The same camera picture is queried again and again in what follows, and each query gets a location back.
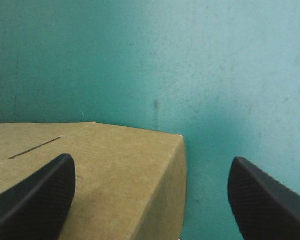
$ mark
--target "wall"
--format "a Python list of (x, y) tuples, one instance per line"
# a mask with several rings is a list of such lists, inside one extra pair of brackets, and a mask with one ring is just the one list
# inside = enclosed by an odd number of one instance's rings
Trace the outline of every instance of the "wall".
[(300, 0), (0, 0), (0, 123), (183, 134), (183, 240), (237, 240), (242, 155), (300, 194)]

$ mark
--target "cardboard box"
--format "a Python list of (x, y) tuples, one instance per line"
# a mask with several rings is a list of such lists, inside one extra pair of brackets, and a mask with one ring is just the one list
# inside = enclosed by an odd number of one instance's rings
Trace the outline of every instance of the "cardboard box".
[(86, 123), (0, 124), (0, 193), (61, 153), (76, 191), (60, 240), (176, 240), (186, 189), (183, 137)]

